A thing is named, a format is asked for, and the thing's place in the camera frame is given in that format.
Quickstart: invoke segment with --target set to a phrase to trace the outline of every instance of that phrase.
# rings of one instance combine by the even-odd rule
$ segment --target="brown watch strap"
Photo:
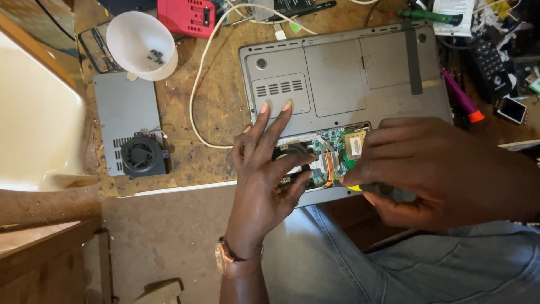
[[[235,261],[233,258],[231,258],[229,246],[227,245],[227,242],[223,240],[223,237],[220,237],[219,242],[221,243],[221,248],[223,249],[224,276],[230,279],[234,277],[248,276],[254,273],[260,267],[262,260],[261,252],[258,252],[256,256],[249,260]]]

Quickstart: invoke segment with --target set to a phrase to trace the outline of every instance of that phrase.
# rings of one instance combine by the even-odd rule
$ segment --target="motherboard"
[[[274,149],[274,160],[297,152],[316,156],[311,164],[291,170],[281,181],[281,186],[287,188],[300,173],[311,169],[308,189],[332,187],[333,181],[352,169],[360,158],[363,141],[369,130],[369,123],[359,123],[281,138]]]

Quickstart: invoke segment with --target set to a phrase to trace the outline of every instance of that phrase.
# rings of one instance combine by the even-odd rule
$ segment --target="jeans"
[[[264,241],[271,303],[540,303],[540,235],[498,221],[362,254],[317,206]]]

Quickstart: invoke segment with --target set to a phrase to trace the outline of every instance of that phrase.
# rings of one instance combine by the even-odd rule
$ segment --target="laptop fan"
[[[169,157],[169,152],[141,132],[136,132],[133,139],[121,146],[121,156],[124,173],[130,179],[167,174],[165,159]]]

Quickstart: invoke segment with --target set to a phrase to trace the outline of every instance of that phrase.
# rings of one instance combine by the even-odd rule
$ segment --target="black remote control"
[[[512,91],[512,82],[493,43],[485,38],[467,41],[467,67],[480,95],[494,103]]]

